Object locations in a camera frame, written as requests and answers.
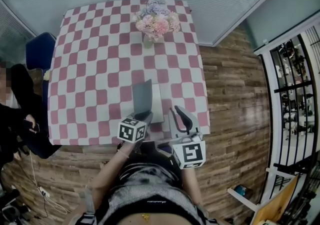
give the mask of power strip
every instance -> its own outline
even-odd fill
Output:
[[[44,196],[46,198],[50,198],[50,194],[43,187],[39,187],[39,191],[41,192],[42,196]]]

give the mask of cable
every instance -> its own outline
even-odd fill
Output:
[[[33,172],[33,178],[34,178],[34,181],[32,179],[29,178],[29,176],[26,174],[26,172],[24,171],[24,169],[22,168],[22,166],[15,160],[15,162],[18,164],[18,166],[21,168],[21,170],[23,171],[24,175],[26,176],[26,178],[32,182],[32,184],[36,187],[36,189],[38,190],[39,194],[43,197],[43,201],[44,201],[44,204],[43,204],[43,208],[45,210],[45,213],[46,213],[46,217],[44,216],[41,216],[42,218],[47,218],[48,217],[48,212],[47,212],[47,209],[46,209],[46,201],[47,203],[52,207],[54,208],[57,212],[61,213],[61,214],[64,214],[64,215],[67,215],[68,212],[71,213],[70,210],[68,210],[67,208],[61,206],[60,204],[56,203],[55,201],[53,201],[52,199],[48,198],[45,194],[43,194],[40,190],[40,187],[38,186],[38,183],[37,183],[37,180],[36,180],[36,173],[35,173],[35,169],[34,169],[34,163],[33,163],[33,159],[32,159],[32,153],[30,152],[30,159],[31,159],[31,167],[32,167],[32,172]]]
[[[67,208],[61,206],[60,204],[56,203],[55,201],[53,201],[52,199],[48,198],[45,194],[43,194],[40,190],[40,187],[38,186],[37,180],[36,180],[36,173],[35,173],[35,169],[34,169],[34,163],[32,160],[32,153],[30,152],[30,158],[31,158],[31,166],[32,166],[32,171],[33,171],[33,178],[34,178],[34,184],[36,185],[37,190],[39,191],[40,195],[43,196],[43,199],[46,200],[48,202],[48,204],[54,208],[57,212],[63,214],[63,215],[67,215],[68,212],[71,213],[70,210],[68,210]],[[52,204],[55,204],[57,207],[61,208],[63,211],[57,209],[55,206],[53,206]]]
[[[32,171],[33,171],[33,178],[35,182],[35,186],[38,188],[37,180],[36,180],[36,174],[35,174],[35,169],[34,169],[34,162],[32,160],[32,153],[30,151],[30,158],[31,158],[31,166],[32,166]]]
[[[15,161],[16,164],[20,167],[20,169],[21,169],[22,172],[24,173],[25,177],[26,177],[30,182],[32,182],[32,184],[33,184],[34,186],[37,187],[37,184],[36,184],[32,179],[29,178],[29,176],[26,174],[26,172],[24,171],[24,169],[22,168],[22,166],[17,162],[17,160],[14,160],[14,161]],[[42,196],[42,197],[43,197],[43,208],[44,208],[44,211],[45,211],[46,216],[40,215],[40,217],[41,217],[41,218],[48,218],[49,215],[48,215],[48,212],[47,212],[47,209],[46,209],[46,199],[45,199],[44,196]]]

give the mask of wooden board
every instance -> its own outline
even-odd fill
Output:
[[[267,205],[256,212],[253,225],[257,225],[260,221],[270,220],[276,223],[284,214],[292,194],[294,193],[298,176],[296,176],[278,195]]]

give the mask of glass vase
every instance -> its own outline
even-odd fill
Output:
[[[151,48],[154,45],[154,42],[145,34],[143,37],[143,46],[146,49]]]

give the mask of checkered tablecloth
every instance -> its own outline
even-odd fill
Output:
[[[50,141],[55,145],[116,144],[118,123],[133,112],[132,85],[160,85],[164,122],[150,140],[170,138],[168,111],[179,105],[210,133],[207,90],[197,36],[185,1],[166,0],[180,32],[144,48],[132,15],[148,0],[116,0],[68,10],[61,23],[48,90]]]

